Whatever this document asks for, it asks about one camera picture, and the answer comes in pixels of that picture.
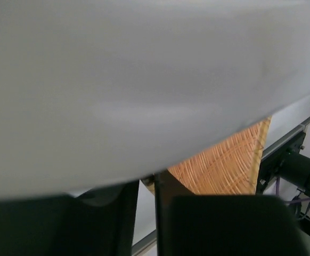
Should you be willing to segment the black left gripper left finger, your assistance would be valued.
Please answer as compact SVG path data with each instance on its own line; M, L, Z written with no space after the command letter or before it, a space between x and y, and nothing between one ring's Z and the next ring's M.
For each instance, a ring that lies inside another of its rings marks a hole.
M131 255L137 182L0 202L0 255Z

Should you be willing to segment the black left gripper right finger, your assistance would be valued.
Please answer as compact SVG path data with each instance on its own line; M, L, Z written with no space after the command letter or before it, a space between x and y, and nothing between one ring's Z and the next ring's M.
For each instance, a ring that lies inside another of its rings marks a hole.
M300 233L282 200L194 195L168 173L155 176L159 255L300 255Z

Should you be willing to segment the woven bamboo fan tray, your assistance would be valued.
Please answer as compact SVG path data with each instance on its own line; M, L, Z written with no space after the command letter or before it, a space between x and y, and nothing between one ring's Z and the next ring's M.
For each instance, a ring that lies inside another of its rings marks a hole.
M268 117L160 173L178 194L253 195L271 123Z

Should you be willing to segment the translucent white plastic bin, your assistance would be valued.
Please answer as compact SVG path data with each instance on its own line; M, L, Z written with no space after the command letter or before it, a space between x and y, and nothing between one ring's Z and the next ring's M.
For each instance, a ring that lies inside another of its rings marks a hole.
M310 94L310 1L0 1L0 200L163 170Z

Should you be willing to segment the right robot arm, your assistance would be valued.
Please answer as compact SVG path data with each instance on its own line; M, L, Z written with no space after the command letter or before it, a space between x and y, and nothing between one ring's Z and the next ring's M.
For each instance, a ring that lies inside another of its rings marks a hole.
M278 176L310 197L310 158L300 153L305 136L303 131L293 136L286 135L264 151L256 194L262 194L274 176Z

